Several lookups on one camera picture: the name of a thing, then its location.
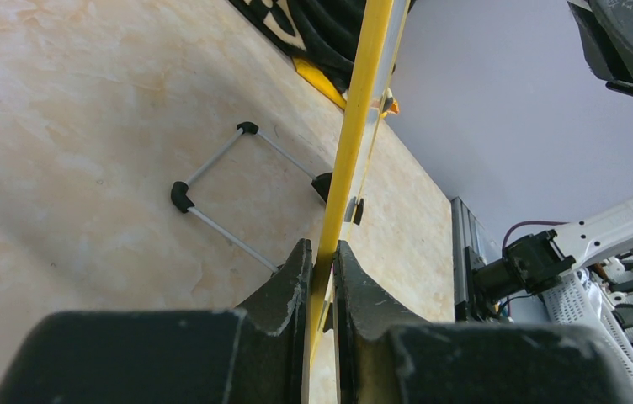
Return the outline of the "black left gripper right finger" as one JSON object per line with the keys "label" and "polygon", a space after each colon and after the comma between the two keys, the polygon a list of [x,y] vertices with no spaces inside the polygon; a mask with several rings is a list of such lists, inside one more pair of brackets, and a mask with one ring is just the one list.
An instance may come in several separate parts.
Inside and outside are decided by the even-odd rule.
{"label": "black left gripper right finger", "polygon": [[583,326],[430,322],[333,256],[341,403],[633,403],[610,348]]}

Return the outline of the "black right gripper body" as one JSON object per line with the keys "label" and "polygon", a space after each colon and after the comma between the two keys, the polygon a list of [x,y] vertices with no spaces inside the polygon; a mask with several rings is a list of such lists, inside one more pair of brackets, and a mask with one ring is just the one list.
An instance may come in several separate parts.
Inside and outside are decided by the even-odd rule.
{"label": "black right gripper body", "polygon": [[570,1],[568,7],[593,75],[633,98],[633,0]]}

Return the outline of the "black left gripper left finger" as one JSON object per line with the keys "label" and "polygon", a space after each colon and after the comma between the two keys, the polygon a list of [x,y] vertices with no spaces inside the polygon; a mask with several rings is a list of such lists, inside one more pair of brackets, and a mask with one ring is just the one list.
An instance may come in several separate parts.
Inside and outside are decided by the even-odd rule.
{"label": "black left gripper left finger", "polygon": [[26,336],[0,403],[304,403],[311,243],[239,305],[61,311]]}

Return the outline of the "yellow framed whiteboard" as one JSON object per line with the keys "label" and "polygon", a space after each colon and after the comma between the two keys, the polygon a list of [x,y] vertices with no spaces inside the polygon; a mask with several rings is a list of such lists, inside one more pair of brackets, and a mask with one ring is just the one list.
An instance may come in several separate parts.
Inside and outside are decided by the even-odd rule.
{"label": "yellow framed whiteboard", "polygon": [[311,276],[309,354],[312,364],[327,316],[333,254],[348,237],[363,190],[387,90],[407,20],[409,1],[368,1]]}

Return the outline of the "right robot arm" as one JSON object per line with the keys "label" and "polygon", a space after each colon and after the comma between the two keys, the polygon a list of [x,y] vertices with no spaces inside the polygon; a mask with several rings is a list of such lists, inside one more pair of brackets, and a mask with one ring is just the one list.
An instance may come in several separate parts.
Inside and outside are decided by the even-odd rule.
{"label": "right robot arm", "polygon": [[[607,89],[633,97],[633,1],[571,1],[582,50]],[[633,247],[633,197],[588,218],[519,238],[500,259],[471,275],[480,303],[525,290],[540,294],[561,274],[586,268]]]}

